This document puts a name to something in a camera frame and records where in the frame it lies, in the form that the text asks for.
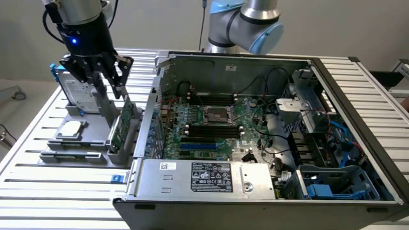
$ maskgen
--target blue pcie slot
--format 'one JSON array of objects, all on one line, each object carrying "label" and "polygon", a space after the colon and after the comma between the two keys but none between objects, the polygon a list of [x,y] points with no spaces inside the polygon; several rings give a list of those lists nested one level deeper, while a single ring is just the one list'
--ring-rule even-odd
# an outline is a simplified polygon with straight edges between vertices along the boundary
[{"label": "blue pcie slot", "polygon": [[180,149],[187,150],[216,150],[216,144],[180,144]]}]

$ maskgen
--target metal rail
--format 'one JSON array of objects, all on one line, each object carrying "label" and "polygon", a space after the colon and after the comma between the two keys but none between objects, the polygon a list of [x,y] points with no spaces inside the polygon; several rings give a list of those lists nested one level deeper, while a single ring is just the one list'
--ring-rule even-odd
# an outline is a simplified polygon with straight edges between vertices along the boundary
[{"label": "metal rail", "polygon": [[[119,49],[119,52],[135,58],[127,89],[132,101],[144,108],[156,76],[157,52],[135,49]],[[361,67],[348,58],[320,58],[409,179],[408,123]],[[111,176],[125,170],[37,166],[47,139],[52,138],[67,115],[65,104],[59,88],[0,163],[0,229],[128,229],[111,204],[112,198],[125,192],[124,184],[111,184]],[[123,102],[116,101],[116,105],[123,106]],[[409,225],[409,218],[365,229],[400,230],[408,228],[404,225]]]}]

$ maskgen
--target circuit board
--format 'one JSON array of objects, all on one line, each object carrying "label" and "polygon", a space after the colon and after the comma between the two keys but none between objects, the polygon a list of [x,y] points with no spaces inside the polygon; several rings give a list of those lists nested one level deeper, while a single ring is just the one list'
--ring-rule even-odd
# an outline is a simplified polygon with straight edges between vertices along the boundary
[{"label": "circuit board", "polygon": [[[161,107],[165,130],[163,158],[241,161],[248,153],[261,156],[257,142],[262,140],[264,143],[268,137],[253,129],[257,109],[252,100],[242,97],[232,105],[201,105],[191,104],[184,98],[167,98]],[[261,117],[260,110],[254,119],[258,121]],[[268,133],[266,125],[257,121],[257,130]]]},{"label": "circuit board", "polygon": [[117,126],[112,135],[111,150],[113,152],[117,152],[125,143],[132,116],[133,116],[133,104],[129,97],[127,97],[123,111],[117,120]]}]

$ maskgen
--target wall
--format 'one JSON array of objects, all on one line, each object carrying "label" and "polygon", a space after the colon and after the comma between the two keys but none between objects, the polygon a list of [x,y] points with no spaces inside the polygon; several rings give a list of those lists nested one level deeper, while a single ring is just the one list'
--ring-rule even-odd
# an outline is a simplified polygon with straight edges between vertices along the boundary
[{"label": "wall", "polygon": [[[285,33],[273,53],[357,56],[384,70],[409,58],[408,0],[280,0],[278,7]],[[3,79],[52,80],[48,65],[65,49],[43,29],[43,11],[40,0],[0,0]],[[120,0],[111,34],[117,47],[197,49],[200,23],[200,0]]]}]

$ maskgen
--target warning label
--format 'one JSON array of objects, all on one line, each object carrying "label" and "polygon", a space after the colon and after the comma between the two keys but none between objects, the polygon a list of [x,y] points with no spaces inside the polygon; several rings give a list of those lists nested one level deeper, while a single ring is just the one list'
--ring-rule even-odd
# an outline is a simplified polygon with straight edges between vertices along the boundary
[{"label": "warning label", "polygon": [[193,192],[232,193],[232,170],[229,163],[192,163]]}]

